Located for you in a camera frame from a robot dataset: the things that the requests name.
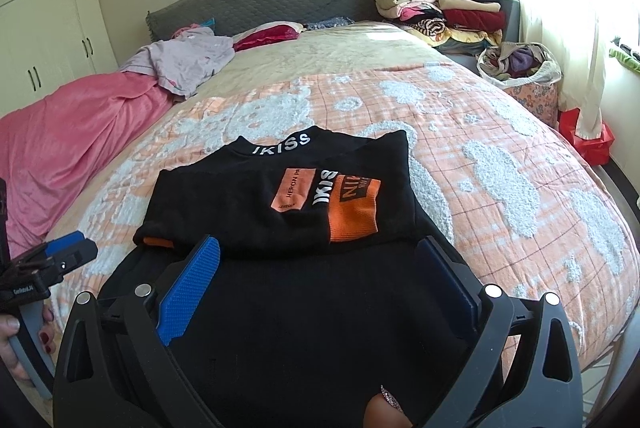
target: green cloth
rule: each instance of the green cloth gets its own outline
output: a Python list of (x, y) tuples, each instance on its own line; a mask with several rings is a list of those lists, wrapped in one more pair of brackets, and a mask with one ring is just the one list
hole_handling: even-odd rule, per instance
[(616, 46), (612, 46), (609, 50), (609, 58), (616, 58), (618, 62), (631, 70), (631, 72), (636, 72), (636, 74), (640, 74), (640, 61), (638, 61), (633, 56), (629, 56), (624, 50), (618, 48)]

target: human hand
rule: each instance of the human hand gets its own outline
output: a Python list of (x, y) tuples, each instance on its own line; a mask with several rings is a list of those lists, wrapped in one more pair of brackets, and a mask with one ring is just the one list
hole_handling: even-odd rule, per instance
[[(53, 342), (53, 311), (48, 305), (42, 308), (42, 319), (44, 325), (38, 333), (38, 337), (47, 354), (53, 354), (56, 350), (56, 344)], [(9, 338), (18, 333), (20, 322), (13, 316), (0, 314), (0, 358), (4, 361), (6, 368), (9, 369), (11, 375), (18, 381), (30, 382), (27, 371), (18, 361), (14, 349), (9, 344)]]
[(380, 391), (367, 404), (363, 428), (411, 428), (413, 423), (404, 415), (398, 401), (384, 387), (381, 386)]

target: red bag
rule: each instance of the red bag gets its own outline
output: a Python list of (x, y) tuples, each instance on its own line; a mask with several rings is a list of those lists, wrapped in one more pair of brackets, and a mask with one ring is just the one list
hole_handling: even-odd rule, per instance
[(575, 108), (562, 112), (559, 122), (559, 132), (567, 139), (589, 166), (600, 166), (609, 162), (609, 149), (616, 140), (607, 124), (602, 122), (602, 134), (597, 139), (580, 139), (575, 134), (580, 109)]

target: orange plaid bedspread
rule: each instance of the orange plaid bedspread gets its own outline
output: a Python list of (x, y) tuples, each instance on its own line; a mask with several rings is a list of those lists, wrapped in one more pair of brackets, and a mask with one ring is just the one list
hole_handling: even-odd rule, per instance
[(404, 129), (420, 204), (483, 283), (533, 299), (558, 293), (583, 366), (623, 327), (638, 301), (638, 251), (612, 197), (558, 133), (449, 62), (311, 75), (206, 99), (160, 122), (78, 223), (65, 224), (100, 252), (53, 289), (61, 326), (74, 297), (97, 294), (133, 248), (159, 170), (239, 135), (273, 144), (313, 124), (370, 137)]

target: black device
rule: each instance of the black device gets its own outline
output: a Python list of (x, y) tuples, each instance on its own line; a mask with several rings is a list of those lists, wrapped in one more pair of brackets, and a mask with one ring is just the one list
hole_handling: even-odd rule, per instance
[(0, 179), (0, 313), (20, 320), (20, 330), (9, 343), (39, 394), (48, 399), (53, 392), (54, 365), (38, 339), (44, 323), (42, 301), (51, 296), (49, 288), (61, 283), (65, 274), (94, 260), (98, 248), (75, 231), (11, 260), (7, 219), (6, 183)]
[[(578, 357), (558, 296), (508, 297), (452, 262), (433, 238), (416, 249), (428, 260), (433, 293), (452, 331), (472, 347), (447, 394), (416, 426), (582, 426)], [(222, 428), (167, 349), (184, 333), (219, 261), (217, 241), (206, 237), (182, 273), (162, 275), (156, 287), (143, 283), (107, 301), (90, 293), (78, 296), (58, 358), (55, 426)], [(169, 286), (167, 278), (173, 281)], [(502, 349), (514, 335), (520, 335), (520, 344), (509, 375), (500, 381), (499, 393), (487, 397), (490, 383), (502, 380)], [(122, 364), (124, 346), (135, 355), (135, 365)]]

